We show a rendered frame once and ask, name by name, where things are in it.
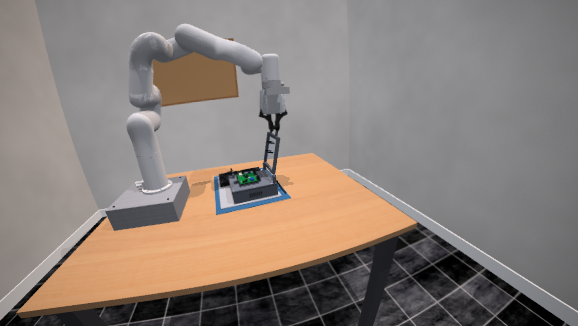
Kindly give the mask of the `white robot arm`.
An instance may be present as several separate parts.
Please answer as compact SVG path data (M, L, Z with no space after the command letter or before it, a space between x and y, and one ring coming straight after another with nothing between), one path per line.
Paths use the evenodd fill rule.
M265 95L290 94L289 87L280 81L279 57L276 54L260 56L240 43L219 38L189 24L179 25L174 38L169 40L154 32L138 36L129 50L128 94L130 103L141 112L133 113L128 118L126 128L144 180L135 182L135 186L143 187L144 194L161 193L173 185L167 179L154 133L161 125L161 93L153 86L153 59L166 63L193 52L244 67L242 72L247 75L261 73Z

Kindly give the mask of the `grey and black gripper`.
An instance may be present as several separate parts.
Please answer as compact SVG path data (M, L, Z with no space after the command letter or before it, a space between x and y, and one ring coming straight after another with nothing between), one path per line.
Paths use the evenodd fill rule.
M285 97L284 97L284 94L265 95L264 89L260 90L260 113L259 113L259 117L265 118L268 121L269 130L273 132L274 127L273 127L271 114L276 114L275 126L278 126L279 128L280 128L281 118L288 114L286 111ZM268 115L266 116L263 114L268 114Z

